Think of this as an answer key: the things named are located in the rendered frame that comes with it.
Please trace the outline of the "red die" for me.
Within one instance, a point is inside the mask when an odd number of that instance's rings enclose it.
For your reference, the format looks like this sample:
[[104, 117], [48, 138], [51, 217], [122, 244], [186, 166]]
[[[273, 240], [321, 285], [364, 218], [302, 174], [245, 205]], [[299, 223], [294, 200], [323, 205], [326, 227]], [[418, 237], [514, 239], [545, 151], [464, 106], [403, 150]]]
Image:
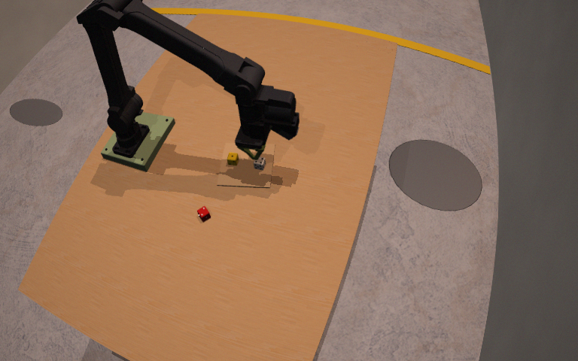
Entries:
[[211, 215], [205, 206], [197, 210], [197, 213], [203, 222], [211, 218]]

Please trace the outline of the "yellow die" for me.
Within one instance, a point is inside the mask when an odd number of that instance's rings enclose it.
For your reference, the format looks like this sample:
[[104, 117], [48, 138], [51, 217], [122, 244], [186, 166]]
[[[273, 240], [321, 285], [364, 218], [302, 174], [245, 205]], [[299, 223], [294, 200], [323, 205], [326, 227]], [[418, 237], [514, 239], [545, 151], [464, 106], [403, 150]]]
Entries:
[[239, 156], [237, 153], [229, 153], [227, 157], [228, 165], [237, 165]]

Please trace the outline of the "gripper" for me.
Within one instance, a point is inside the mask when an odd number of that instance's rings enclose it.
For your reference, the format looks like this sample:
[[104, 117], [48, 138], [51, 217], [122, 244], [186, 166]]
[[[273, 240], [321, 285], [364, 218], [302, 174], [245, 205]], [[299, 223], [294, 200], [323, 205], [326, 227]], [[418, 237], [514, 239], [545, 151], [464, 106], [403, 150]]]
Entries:
[[[262, 154], [262, 152], [265, 149], [266, 146], [266, 140], [269, 136], [269, 133], [271, 131], [271, 127], [269, 126], [269, 130], [267, 132], [266, 135], [266, 139], [265, 140], [260, 140], [260, 139], [253, 139], [250, 138], [250, 134], [249, 134], [249, 128], [248, 128], [248, 123], [255, 123], [259, 120], [261, 120], [263, 118], [264, 114], [257, 120], [252, 120], [252, 121], [248, 121], [248, 120], [243, 120], [240, 116], [240, 123], [241, 126], [239, 128], [238, 134], [236, 136], [235, 139], [235, 144], [236, 146], [242, 150], [243, 152], [247, 153], [253, 160], [258, 160], [260, 155]], [[247, 146], [246, 146], [247, 145]], [[252, 146], [252, 147], [251, 147]], [[254, 156], [252, 154], [252, 152], [250, 150], [255, 150], [257, 151], [256, 156]]]

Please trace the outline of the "white die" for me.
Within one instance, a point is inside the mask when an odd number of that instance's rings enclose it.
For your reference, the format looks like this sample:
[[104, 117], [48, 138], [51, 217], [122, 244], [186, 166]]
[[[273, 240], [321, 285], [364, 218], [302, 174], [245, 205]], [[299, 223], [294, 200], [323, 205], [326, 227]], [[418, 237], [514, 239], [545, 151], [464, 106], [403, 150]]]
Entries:
[[254, 161], [254, 168], [263, 170], [266, 164], [266, 159], [264, 157], [259, 157], [258, 160]]

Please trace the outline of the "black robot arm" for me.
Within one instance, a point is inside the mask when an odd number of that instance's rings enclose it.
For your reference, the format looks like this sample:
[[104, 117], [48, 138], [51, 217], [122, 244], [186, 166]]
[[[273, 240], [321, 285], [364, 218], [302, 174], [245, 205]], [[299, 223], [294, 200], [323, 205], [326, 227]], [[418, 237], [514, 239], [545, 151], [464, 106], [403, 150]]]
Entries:
[[265, 140], [269, 126], [287, 140], [297, 135], [300, 116], [295, 112], [294, 93], [262, 85], [265, 71], [261, 65], [214, 45], [142, 1], [94, 0], [77, 15], [90, 38], [108, 95], [107, 123], [116, 133], [115, 154], [133, 158], [150, 131], [135, 122], [144, 111], [143, 101], [133, 86], [127, 87], [113, 34], [118, 27], [140, 34], [204, 71], [235, 96], [243, 120], [257, 120], [264, 114], [261, 120], [248, 123], [250, 138]]

